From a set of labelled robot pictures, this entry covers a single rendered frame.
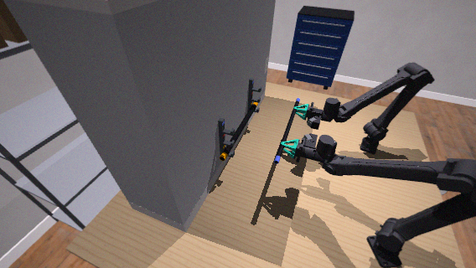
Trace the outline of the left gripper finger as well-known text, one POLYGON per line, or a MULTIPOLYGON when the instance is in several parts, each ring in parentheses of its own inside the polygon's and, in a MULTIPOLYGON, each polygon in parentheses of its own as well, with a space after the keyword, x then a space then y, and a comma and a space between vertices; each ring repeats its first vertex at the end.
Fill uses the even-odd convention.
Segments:
POLYGON ((299 139, 295 139, 295 140, 291 140, 291 141, 287 141, 287 142, 281 142, 280 144, 295 152, 296 148, 297 148, 297 145, 298 145, 298 140, 299 139), (294 145, 292 147, 292 146, 286 145, 286 143, 294 143, 294 145))
POLYGON ((292 152, 289 152, 287 149, 283 148, 283 151, 285 151, 291 158, 294 158, 294 155, 295 155, 295 152, 292 151, 292 152))

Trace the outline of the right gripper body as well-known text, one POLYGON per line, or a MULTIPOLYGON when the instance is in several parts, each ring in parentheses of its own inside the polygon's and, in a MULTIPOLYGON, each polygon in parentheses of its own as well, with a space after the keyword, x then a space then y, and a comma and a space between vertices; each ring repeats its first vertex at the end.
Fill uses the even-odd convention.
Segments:
POLYGON ((313 104, 314 104, 314 102, 311 103, 311 107, 310 107, 310 108, 309 108, 309 104, 308 104, 308 109, 307 109, 307 114, 306 114, 305 120, 306 120, 306 118, 308 118, 308 120, 310 119, 311 114, 312 114, 312 111, 313 111, 313 107, 312 107, 313 104))

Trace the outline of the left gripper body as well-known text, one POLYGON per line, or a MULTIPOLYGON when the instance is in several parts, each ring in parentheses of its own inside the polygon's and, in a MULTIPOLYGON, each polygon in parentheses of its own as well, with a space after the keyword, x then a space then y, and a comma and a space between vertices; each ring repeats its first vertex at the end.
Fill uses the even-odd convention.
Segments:
POLYGON ((301 143, 300 143, 300 140, 298 140, 297 149, 296 149, 296 152, 295 152, 295 155, 294 155, 294 159, 295 159, 295 157, 297 157, 296 162, 299 162, 300 157, 305 157, 307 159, 313 160, 313 157, 314 157, 314 154, 315 154, 315 151, 316 151, 316 147, 315 148, 305 147, 304 142, 305 142, 304 137, 302 138, 301 143))

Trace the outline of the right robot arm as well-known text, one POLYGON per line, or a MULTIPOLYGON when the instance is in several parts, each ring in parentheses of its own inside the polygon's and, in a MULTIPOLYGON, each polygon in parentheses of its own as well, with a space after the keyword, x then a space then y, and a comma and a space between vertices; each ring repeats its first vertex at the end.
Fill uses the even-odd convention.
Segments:
POLYGON ((429 70, 415 62, 407 63, 397 69, 397 74, 392 78, 343 105, 340 105, 337 98, 327 98, 323 110, 313 108, 307 125, 318 130, 320 121, 331 122, 334 119, 336 122, 346 122, 361 109, 406 85, 378 118, 373 118, 363 127, 364 133, 368 136, 363 138, 360 150, 375 155, 379 141, 383 140, 389 131, 387 127, 391 121, 419 90, 433 81, 434 78, 429 70), (321 116, 322 112, 323 116, 321 116))

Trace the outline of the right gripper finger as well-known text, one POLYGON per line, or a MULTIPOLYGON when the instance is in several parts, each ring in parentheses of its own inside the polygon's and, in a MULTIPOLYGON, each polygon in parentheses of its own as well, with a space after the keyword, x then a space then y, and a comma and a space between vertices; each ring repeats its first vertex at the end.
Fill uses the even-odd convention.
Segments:
POLYGON ((303 113, 307 113, 308 104, 303 105, 303 106, 295 106, 295 107, 293 107, 293 109, 295 109, 297 111, 301 111, 303 113))
POLYGON ((303 113, 303 115, 301 115, 301 113, 303 113, 303 112, 301 112, 301 111, 296 111, 296 114, 297 114, 298 116, 300 116, 303 120, 305 120, 305 117, 306 117, 306 114, 307 114, 307 113, 303 113), (299 114, 298 112, 300 112, 300 114, 299 114))

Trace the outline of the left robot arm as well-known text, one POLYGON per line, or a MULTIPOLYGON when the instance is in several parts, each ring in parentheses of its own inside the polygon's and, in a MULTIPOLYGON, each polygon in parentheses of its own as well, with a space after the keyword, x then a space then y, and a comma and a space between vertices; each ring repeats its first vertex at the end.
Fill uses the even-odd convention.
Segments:
POLYGON ((335 154, 337 142, 329 135, 320 136, 317 146, 318 135, 309 133, 304 138, 305 147, 316 147, 313 160, 322 162, 322 168, 329 174, 431 183, 436 184, 439 190, 460 193, 407 218, 398 221, 388 218, 380 225, 381 230, 375 232, 377 236, 368 236, 370 248, 382 268, 402 265, 398 255, 405 241, 476 217, 476 160, 447 158, 446 161, 413 162, 360 159, 335 154))

